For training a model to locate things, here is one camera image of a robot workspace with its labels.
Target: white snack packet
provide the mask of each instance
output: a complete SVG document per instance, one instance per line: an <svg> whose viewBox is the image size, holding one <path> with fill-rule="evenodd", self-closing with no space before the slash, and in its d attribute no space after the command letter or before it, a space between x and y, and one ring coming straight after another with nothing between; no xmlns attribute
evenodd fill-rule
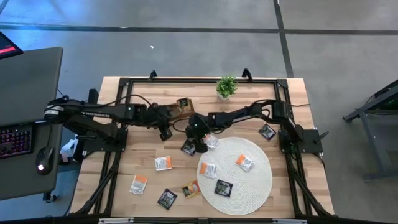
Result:
<svg viewBox="0 0 398 224"><path fill-rule="evenodd" d="M250 158L246 157L245 155L241 154L238 158L238 160L235 162L236 165L238 165L242 170L249 172L254 166L253 160Z"/></svg>
<svg viewBox="0 0 398 224"><path fill-rule="evenodd" d="M170 156L159 157L155 159L156 171L167 170L172 168L172 160Z"/></svg>
<svg viewBox="0 0 398 224"><path fill-rule="evenodd" d="M215 149L218 144L220 143L220 141L218 140L218 138L216 138L215 136L213 136L212 134L208 134L203 138L203 142L207 145L207 147L209 149Z"/></svg>
<svg viewBox="0 0 398 224"><path fill-rule="evenodd" d="M130 187L130 193L133 194L142 194L144 193L145 186L147 185L148 179L146 177L136 175L134 180L132 181Z"/></svg>
<svg viewBox="0 0 398 224"><path fill-rule="evenodd" d="M216 171L217 171L216 165L207 162L202 162L199 174L210 178L216 178Z"/></svg>

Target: gray concrete floor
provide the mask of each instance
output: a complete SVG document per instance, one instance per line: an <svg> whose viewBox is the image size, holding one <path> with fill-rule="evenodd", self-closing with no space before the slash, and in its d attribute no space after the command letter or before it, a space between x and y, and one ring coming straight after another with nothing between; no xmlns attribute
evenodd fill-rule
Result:
<svg viewBox="0 0 398 224"><path fill-rule="evenodd" d="M275 29L271 0L10 0L0 24L115 27ZM391 0L279 0L288 29L396 30L398 2ZM24 50L64 48L59 89L85 99L105 75L286 77L278 34L174 32L69 32L2 30ZM397 79L398 36L287 35L294 77L305 79L323 140L326 175L337 215L398 222L398 178L365 184L374 158L359 120L341 119ZM40 196L0 202L0 220L65 213L76 175L59 175L64 200ZM14 212L22 207L24 214Z"/></svg>

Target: black desk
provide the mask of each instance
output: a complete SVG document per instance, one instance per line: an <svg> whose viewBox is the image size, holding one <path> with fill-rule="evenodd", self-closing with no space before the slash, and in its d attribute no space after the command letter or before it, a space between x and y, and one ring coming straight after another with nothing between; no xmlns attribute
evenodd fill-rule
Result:
<svg viewBox="0 0 398 224"><path fill-rule="evenodd" d="M53 170L36 171L35 158L47 145L50 125L43 120L44 108L57 95L62 48L25 51L0 60L0 127L33 124L33 153L0 159L0 200L51 192L57 181L62 125L53 125L50 145L55 148Z"/></svg>

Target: small potted plant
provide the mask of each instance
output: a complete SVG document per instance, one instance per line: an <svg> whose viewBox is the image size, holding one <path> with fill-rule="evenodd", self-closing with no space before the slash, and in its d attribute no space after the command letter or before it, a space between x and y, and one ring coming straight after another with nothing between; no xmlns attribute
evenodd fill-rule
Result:
<svg viewBox="0 0 398 224"><path fill-rule="evenodd" d="M217 95L221 100L227 100L237 89L237 82L234 82L234 78L229 76L222 77L217 82Z"/></svg>

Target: green plant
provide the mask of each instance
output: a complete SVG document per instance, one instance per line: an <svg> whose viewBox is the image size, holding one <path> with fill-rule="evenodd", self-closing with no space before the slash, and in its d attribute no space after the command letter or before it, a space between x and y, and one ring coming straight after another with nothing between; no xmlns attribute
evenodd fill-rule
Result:
<svg viewBox="0 0 398 224"><path fill-rule="evenodd" d="M238 83L234 82L234 78L231 75L228 75L221 78L221 80L217 82L216 89L221 96L226 98L229 95L234 94L235 90L237 89L237 85Z"/></svg>

